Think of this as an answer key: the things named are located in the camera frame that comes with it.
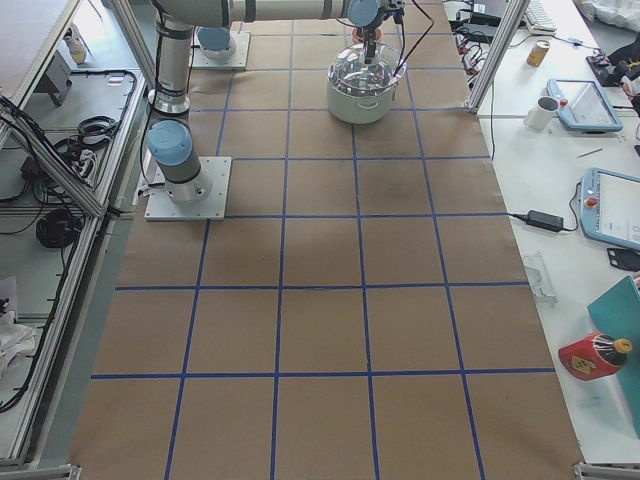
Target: red bottle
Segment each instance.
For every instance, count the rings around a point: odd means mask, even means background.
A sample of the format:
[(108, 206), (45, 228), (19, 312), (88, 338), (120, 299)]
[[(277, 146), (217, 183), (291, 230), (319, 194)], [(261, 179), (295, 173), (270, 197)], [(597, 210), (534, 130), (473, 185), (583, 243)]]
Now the red bottle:
[(571, 345), (558, 350), (565, 368), (580, 380), (613, 375), (627, 363), (627, 354), (633, 349), (626, 338), (618, 340), (602, 332), (594, 332)]

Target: white device with blue border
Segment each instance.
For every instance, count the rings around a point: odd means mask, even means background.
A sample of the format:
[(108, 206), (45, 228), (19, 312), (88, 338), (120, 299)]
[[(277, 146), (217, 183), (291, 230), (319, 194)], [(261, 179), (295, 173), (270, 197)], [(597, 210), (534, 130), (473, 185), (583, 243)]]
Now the white device with blue border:
[(590, 168), (580, 195), (580, 224), (587, 237), (640, 250), (640, 178)]
[(622, 130), (613, 105), (595, 80), (551, 79), (547, 91), (558, 102), (567, 100), (567, 105), (558, 109), (558, 118), (568, 130), (586, 133)]

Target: pot handle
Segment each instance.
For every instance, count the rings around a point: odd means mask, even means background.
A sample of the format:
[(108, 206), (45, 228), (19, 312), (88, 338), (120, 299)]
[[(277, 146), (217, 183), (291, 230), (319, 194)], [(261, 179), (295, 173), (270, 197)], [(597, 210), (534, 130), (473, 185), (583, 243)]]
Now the pot handle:
[(374, 102), (371, 105), (362, 105), (360, 102), (358, 102), (358, 107), (360, 107), (363, 110), (373, 110), (377, 106), (378, 106), (378, 102)]

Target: white mounting plate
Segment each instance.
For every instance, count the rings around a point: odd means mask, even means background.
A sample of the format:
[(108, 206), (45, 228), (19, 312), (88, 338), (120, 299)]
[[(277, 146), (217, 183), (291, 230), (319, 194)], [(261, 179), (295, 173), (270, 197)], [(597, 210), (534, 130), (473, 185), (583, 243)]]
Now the white mounting plate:
[[(191, 203), (174, 202), (164, 189), (151, 190), (144, 217), (147, 220), (222, 220), (227, 206), (227, 190), (231, 175), (231, 157), (200, 157), (202, 168), (213, 181), (205, 198)], [(164, 182), (157, 169), (155, 183)]]
[(247, 68), (247, 58), (249, 58), (249, 42), (251, 34), (249, 32), (230, 32), (236, 41), (236, 51), (229, 58), (218, 62), (207, 57), (200, 48), (193, 49), (193, 68), (210, 70), (245, 70)]

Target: white keyboard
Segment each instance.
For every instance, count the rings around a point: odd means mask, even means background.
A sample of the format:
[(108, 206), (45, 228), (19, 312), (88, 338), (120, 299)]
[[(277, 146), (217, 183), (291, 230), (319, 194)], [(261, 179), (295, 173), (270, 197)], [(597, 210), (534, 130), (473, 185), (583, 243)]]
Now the white keyboard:
[(544, 11), (540, 0), (529, 0), (529, 6), (524, 13), (524, 22), (527, 24), (527, 29), (535, 34), (552, 35), (557, 30), (553, 20)]

